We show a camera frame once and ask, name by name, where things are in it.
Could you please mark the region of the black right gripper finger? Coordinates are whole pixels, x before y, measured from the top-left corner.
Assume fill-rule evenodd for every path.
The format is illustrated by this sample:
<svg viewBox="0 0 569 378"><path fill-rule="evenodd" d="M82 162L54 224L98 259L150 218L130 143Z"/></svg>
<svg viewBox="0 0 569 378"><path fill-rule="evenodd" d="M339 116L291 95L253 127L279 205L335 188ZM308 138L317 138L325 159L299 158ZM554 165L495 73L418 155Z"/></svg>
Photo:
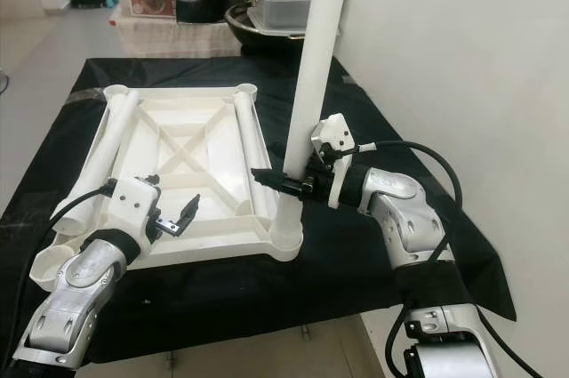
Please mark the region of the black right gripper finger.
<svg viewBox="0 0 569 378"><path fill-rule="evenodd" d="M261 186L280 194L301 198L308 192L304 182L290 178L284 172L274 171L273 168L252 168L251 175Z"/></svg>

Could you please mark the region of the black tablecloth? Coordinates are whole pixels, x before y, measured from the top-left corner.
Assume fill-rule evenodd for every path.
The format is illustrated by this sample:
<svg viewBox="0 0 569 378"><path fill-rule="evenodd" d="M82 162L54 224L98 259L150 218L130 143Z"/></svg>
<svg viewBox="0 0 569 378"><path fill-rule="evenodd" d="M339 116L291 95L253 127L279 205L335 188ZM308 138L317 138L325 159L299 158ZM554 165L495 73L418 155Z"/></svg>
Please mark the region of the black tablecloth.
<svg viewBox="0 0 569 378"><path fill-rule="evenodd" d="M252 83L256 109L279 167L298 64L264 57L210 60L87 60L26 166L0 218L0 314L13 321L23 263L42 244L54 207L69 192L83 162L80 143L93 138L105 102L65 105L73 91L122 84L130 88L220 88ZM320 206L302 215L304 244L296 260L265 255L134 269L103 309L88 349L96 363L127 360L228 339L256 336L355 316L398 304L396 281L377 223Z"/></svg>

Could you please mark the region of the clear plastic storage box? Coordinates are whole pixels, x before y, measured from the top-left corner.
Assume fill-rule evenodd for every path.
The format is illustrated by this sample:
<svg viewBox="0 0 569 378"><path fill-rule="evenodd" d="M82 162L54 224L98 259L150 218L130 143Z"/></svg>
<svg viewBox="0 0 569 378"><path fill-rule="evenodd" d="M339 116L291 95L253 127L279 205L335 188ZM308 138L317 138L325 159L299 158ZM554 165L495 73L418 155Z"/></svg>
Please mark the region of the clear plastic storage box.
<svg viewBox="0 0 569 378"><path fill-rule="evenodd" d="M260 31L304 32L310 0L251 0L248 15Z"/></svg>

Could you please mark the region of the black metal wok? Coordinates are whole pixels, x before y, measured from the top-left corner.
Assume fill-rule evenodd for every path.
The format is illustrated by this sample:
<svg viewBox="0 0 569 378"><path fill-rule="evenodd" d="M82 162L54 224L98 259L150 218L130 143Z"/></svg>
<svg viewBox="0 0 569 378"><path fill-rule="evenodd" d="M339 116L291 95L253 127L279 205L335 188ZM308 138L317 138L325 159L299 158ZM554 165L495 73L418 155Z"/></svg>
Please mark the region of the black metal wok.
<svg viewBox="0 0 569 378"><path fill-rule="evenodd" d="M304 34L268 34L252 24L249 3L231 5L224 13L225 24L244 52L300 52Z"/></svg>

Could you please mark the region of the cream plastic children table top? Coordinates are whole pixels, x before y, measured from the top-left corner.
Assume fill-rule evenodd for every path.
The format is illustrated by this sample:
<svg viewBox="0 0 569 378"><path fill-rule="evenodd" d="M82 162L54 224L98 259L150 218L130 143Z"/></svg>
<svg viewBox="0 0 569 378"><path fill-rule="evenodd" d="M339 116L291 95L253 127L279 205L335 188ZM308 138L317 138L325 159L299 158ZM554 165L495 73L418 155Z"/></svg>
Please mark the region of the cream plastic children table top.
<svg viewBox="0 0 569 378"><path fill-rule="evenodd" d="M109 178L158 178L157 202L164 220L202 195L196 218L179 237L162 235L134 269L171 267L266 253L296 259L302 231L279 232L274 218L253 214L233 109L236 86L224 88L131 88L139 101L116 154Z"/></svg>

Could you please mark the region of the beige patterned cloth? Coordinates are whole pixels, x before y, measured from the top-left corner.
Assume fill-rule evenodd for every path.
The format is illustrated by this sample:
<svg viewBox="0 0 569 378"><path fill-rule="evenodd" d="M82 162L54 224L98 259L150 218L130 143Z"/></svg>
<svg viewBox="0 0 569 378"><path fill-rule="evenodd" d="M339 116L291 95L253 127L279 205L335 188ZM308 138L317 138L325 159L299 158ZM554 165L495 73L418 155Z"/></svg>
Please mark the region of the beige patterned cloth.
<svg viewBox="0 0 569 378"><path fill-rule="evenodd" d="M108 21L127 56L132 58L233 57L241 44L221 21L212 24L180 24L174 20L134 19L117 15Z"/></svg>

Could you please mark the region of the clear tape strip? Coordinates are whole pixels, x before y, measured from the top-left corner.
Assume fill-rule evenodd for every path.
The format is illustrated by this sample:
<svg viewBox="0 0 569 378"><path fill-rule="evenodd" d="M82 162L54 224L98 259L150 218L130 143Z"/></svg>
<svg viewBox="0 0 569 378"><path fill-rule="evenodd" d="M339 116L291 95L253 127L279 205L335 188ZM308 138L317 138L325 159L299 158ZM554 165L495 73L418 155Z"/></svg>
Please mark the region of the clear tape strip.
<svg viewBox="0 0 569 378"><path fill-rule="evenodd" d="M68 98L65 100L64 104L74 104L74 102L79 101L97 101L97 102L106 102L106 94L103 93L102 89L98 88L90 88L90 89L83 89L80 91L73 91L68 95Z"/></svg>

